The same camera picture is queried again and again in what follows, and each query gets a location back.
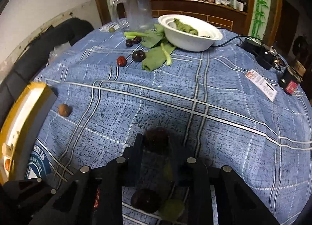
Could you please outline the brown longan fruit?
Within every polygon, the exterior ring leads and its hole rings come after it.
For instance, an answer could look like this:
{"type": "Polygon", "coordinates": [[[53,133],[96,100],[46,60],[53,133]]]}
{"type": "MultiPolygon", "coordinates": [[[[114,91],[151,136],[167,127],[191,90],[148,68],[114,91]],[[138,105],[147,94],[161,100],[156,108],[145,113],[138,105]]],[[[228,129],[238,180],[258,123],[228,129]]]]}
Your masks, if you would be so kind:
{"type": "Polygon", "coordinates": [[[60,104],[58,106],[58,113],[62,117],[68,117],[71,114],[71,107],[67,104],[60,104]]]}

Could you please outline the small dark plum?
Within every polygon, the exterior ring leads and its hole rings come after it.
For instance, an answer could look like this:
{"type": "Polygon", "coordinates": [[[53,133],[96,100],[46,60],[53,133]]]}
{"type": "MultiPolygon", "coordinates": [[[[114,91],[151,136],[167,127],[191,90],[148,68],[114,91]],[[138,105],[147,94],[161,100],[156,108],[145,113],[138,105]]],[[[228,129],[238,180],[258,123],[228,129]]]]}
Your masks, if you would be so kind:
{"type": "Polygon", "coordinates": [[[141,43],[141,41],[142,41],[142,38],[140,36],[135,36],[132,39],[133,44],[139,44],[139,43],[141,43]]]}
{"type": "Polygon", "coordinates": [[[131,39],[127,39],[127,40],[125,41],[125,45],[126,45],[128,48],[130,48],[130,47],[133,46],[133,41],[132,41],[131,39]]]}

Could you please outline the white bowl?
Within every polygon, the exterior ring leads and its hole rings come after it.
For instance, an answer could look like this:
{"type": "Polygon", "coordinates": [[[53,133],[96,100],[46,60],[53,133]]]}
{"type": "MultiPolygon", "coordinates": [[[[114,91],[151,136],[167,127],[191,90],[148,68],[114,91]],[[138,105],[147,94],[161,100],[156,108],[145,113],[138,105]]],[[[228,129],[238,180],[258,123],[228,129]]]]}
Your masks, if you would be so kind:
{"type": "Polygon", "coordinates": [[[177,48],[202,52],[223,38],[215,26],[192,16],[167,14],[158,18],[167,40],[177,48]]]}

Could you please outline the black leather sofa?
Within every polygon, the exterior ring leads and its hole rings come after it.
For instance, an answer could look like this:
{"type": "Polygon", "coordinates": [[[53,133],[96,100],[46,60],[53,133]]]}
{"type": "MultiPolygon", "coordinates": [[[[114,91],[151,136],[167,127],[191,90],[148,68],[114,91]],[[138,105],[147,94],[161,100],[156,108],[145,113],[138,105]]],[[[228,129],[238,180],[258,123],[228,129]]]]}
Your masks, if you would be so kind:
{"type": "Polygon", "coordinates": [[[71,18],[55,27],[50,26],[30,43],[1,82],[1,125],[25,87],[47,64],[50,52],[67,42],[74,45],[93,30],[88,21],[71,18]]]}

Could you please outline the wooden sideboard cabinet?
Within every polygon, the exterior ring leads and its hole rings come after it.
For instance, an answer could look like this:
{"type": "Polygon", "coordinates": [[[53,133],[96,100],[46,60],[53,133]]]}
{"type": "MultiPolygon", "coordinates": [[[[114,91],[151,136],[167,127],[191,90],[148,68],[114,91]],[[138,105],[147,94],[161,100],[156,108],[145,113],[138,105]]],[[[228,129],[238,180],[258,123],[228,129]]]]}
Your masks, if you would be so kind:
{"type": "Polygon", "coordinates": [[[181,14],[225,28],[237,34],[248,34],[247,13],[225,5],[200,0],[150,0],[152,16],[181,14]]]}

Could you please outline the black red small box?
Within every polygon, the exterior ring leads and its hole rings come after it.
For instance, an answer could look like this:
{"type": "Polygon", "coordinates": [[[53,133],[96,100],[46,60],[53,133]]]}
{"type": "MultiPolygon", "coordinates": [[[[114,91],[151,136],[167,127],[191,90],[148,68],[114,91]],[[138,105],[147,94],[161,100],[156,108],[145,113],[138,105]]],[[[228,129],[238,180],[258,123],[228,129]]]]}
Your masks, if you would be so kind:
{"type": "Polygon", "coordinates": [[[301,82],[301,76],[295,71],[294,68],[288,66],[279,78],[278,83],[284,92],[291,96],[301,82]]]}

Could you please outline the clear plastic bag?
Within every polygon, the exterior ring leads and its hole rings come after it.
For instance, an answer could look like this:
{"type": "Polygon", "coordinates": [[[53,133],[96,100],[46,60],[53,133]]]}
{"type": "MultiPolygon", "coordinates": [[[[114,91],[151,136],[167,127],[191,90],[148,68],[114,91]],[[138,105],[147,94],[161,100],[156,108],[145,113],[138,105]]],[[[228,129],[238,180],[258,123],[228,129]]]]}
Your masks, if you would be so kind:
{"type": "Polygon", "coordinates": [[[60,56],[70,47],[71,45],[69,42],[55,46],[54,49],[49,53],[48,63],[51,64],[58,56],[60,56]]]}

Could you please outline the dark plum by leaf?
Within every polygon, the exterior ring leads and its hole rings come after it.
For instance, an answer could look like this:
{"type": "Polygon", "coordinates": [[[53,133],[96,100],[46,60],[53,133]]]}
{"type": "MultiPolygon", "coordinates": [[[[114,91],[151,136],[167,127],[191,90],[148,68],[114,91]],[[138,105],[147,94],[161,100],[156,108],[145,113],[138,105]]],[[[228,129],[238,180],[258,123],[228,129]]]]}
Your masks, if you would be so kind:
{"type": "Polygon", "coordinates": [[[142,62],[145,58],[145,52],[142,50],[136,50],[132,53],[132,59],[135,62],[142,62]]]}

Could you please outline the small dark plum far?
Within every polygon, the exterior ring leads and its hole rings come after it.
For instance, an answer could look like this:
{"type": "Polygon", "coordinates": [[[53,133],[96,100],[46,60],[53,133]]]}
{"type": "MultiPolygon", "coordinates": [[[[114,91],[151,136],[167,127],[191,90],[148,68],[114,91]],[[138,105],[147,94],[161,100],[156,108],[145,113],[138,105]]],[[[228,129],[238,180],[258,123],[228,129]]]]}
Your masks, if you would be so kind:
{"type": "Polygon", "coordinates": [[[128,48],[130,48],[130,47],[133,46],[133,41],[132,41],[131,39],[127,39],[127,40],[125,41],[125,45],[126,45],[128,48]]]}

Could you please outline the white paper card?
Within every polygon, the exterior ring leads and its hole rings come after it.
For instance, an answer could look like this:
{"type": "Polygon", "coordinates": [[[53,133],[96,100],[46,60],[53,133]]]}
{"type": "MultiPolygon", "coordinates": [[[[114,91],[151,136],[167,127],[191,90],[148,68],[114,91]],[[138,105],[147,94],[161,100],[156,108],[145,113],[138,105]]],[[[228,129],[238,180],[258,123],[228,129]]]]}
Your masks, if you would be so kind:
{"type": "Polygon", "coordinates": [[[273,88],[269,82],[265,80],[260,74],[258,74],[255,70],[251,69],[248,71],[245,76],[249,79],[254,85],[256,85],[271,101],[274,102],[275,97],[277,95],[277,91],[273,88]]]}

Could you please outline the black power adapter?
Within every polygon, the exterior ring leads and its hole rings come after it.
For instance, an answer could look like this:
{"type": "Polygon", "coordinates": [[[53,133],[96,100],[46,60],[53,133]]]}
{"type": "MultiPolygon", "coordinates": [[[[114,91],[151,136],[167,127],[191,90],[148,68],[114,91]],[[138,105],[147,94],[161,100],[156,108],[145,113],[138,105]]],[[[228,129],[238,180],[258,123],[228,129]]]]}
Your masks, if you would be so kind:
{"type": "Polygon", "coordinates": [[[256,39],[246,38],[241,47],[255,56],[256,62],[266,70],[274,68],[281,71],[285,67],[285,62],[281,59],[273,47],[268,47],[256,41],[256,39]]]}

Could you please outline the green leafy vegetable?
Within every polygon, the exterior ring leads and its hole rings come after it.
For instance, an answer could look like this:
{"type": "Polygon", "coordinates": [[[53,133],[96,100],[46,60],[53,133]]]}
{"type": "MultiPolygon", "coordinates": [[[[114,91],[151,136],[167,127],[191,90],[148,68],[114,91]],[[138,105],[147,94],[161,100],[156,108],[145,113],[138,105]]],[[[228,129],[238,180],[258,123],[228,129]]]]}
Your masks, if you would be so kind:
{"type": "Polygon", "coordinates": [[[142,38],[139,44],[148,49],[148,51],[141,49],[146,55],[146,58],[140,62],[143,70],[152,72],[164,64],[167,66],[172,64],[171,54],[176,47],[167,40],[162,25],[155,24],[152,30],[146,30],[145,32],[124,32],[124,36],[131,40],[135,36],[142,38]]]}

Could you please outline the yellow rimmed white tray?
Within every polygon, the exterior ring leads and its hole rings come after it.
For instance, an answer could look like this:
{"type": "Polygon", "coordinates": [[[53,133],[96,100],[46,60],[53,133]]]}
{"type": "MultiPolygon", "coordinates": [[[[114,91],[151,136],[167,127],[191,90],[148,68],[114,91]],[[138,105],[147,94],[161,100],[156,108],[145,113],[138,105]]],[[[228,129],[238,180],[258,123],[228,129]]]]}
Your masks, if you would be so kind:
{"type": "Polygon", "coordinates": [[[1,184],[24,179],[36,137],[57,96],[43,82],[31,82],[13,104],[1,128],[1,184]]]}

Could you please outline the blue plaid tablecloth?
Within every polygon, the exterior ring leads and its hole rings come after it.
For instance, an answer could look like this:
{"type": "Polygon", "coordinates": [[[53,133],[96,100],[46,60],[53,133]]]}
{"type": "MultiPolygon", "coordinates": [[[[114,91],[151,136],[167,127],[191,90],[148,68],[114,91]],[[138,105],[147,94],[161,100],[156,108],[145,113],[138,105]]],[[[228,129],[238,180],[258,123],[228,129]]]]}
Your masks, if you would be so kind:
{"type": "Polygon", "coordinates": [[[102,27],[68,48],[35,78],[57,95],[35,140],[25,177],[57,189],[84,165],[106,165],[137,133],[161,127],[207,166],[228,165],[280,224],[294,224],[311,196],[311,105],[301,88],[287,95],[280,72],[265,70],[236,34],[205,52],[175,50],[170,66],[148,72],[132,60],[123,32],[102,27]],[[126,66],[116,60],[124,56],[126,66]],[[245,74],[277,91],[274,102],[245,74]],[[58,106],[71,114],[62,117],[58,106]]]}

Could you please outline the red jujube on table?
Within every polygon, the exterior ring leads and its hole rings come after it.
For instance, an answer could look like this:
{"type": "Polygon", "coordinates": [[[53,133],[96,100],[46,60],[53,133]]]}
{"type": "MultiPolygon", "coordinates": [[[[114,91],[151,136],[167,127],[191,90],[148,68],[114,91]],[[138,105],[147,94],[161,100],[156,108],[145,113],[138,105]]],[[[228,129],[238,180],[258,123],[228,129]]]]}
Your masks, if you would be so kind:
{"type": "Polygon", "coordinates": [[[127,65],[127,61],[126,61],[126,58],[124,56],[119,56],[116,60],[116,63],[118,66],[126,66],[127,65]]]}

